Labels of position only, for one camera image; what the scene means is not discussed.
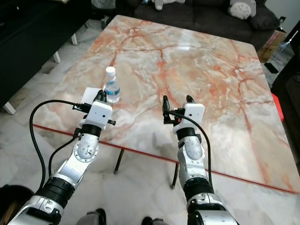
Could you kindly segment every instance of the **bottle cap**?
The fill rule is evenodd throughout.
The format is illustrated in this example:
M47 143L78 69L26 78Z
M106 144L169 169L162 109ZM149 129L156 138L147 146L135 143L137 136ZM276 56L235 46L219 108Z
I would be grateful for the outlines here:
M107 76L115 76L116 75L116 69L114 67L107 67L105 71L106 71Z

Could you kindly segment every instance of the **marble table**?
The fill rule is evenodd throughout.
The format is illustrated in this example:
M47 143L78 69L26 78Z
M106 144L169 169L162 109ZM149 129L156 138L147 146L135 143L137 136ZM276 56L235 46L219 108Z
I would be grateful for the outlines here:
M215 173L300 192L291 149L252 45L118 15L49 99L79 102L86 87L103 86L109 65L116 67L121 99L112 106L117 124L107 126L101 141L177 162L177 137L172 125L163 125L162 98L167 95L171 107L181 107L189 94L206 107L201 125ZM82 117L69 105L49 104L34 123L71 134Z

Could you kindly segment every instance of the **black wire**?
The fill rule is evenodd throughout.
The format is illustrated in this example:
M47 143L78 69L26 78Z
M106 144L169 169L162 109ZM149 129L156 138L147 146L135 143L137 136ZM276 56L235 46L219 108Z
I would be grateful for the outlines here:
M57 150L55 150L52 155L50 156L50 159L49 159L49 164L48 164L48 174L49 174L49 177L51 176L52 172L51 172L51 164L52 164L52 159L54 157L54 155L59 151L61 150L62 148L66 147L68 144L72 143L77 137L73 137L70 141L68 141L67 143L64 143L62 146L60 146Z
M208 178L210 180L210 186L212 189L214 189L212 187L212 180L211 180L211 156L210 156L210 141L208 139L208 136L206 135L205 131L203 130L203 128L198 124L196 123L195 121L193 121L191 118L189 117L186 117L184 115L181 115L179 113L175 113L175 112L171 112L171 111L164 111L165 113L168 113L168 114L171 114L173 116L177 116L178 118L183 118L183 119L186 119L188 121L190 121L191 123L195 124L196 127L199 128L199 130L202 132L203 136L205 137L205 140L206 140L206 143L207 143L207 152L208 152Z
M60 102L60 103L65 103L65 104L69 104L69 105L78 105L77 103L73 103L73 102L68 102L68 101L64 101L64 100L48 100L48 101L44 101L40 104L38 104L31 112L30 115L30 119L29 119L29 130L30 130L30 135L31 135L31 139L34 145L34 148L36 149L39 161L41 162L41 166L42 166L42 180L41 183L39 185L39 190L43 187L44 182L45 182L45 177L46 177L46 167L45 167L45 162L43 159L43 156L41 154L41 151L38 148L38 144L36 141L36 138L34 136L34 131L33 131L33 116L35 114L35 112L39 109L39 107L41 107L42 105L45 105L47 103L51 103L51 102Z

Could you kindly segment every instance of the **plush toy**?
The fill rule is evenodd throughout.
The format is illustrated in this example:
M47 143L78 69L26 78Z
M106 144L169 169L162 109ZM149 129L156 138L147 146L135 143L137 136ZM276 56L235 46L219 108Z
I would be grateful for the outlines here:
M152 0L155 4L156 10L162 10L163 5L167 3L173 3L173 2L179 2L179 3L184 3L185 0Z
M249 16L255 16L256 2L255 0L230 0L228 13L241 20L246 20Z

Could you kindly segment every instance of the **plastic water bottle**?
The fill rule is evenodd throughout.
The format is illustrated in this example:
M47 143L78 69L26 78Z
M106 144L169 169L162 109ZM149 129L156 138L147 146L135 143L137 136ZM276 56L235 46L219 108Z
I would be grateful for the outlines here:
M104 89L106 91L106 100L109 103L116 103L120 99L120 85L116 76L114 67L106 68L106 78Z

